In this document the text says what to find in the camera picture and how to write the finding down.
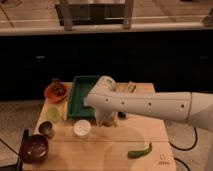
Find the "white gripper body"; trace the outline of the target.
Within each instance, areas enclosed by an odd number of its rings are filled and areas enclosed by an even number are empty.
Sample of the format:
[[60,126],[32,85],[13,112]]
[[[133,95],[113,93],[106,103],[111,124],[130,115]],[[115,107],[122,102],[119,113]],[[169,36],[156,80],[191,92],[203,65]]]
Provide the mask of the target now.
[[115,113],[97,109],[95,111],[95,119],[98,126],[103,126],[103,123],[105,122],[115,122]]

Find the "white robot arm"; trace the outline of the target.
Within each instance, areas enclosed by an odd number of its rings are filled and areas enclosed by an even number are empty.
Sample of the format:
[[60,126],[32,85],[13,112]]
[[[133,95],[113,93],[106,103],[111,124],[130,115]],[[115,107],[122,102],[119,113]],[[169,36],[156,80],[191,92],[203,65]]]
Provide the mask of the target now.
[[196,92],[124,93],[116,82],[102,76],[86,96],[95,109],[98,125],[109,121],[113,112],[186,123],[213,132],[213,94]]

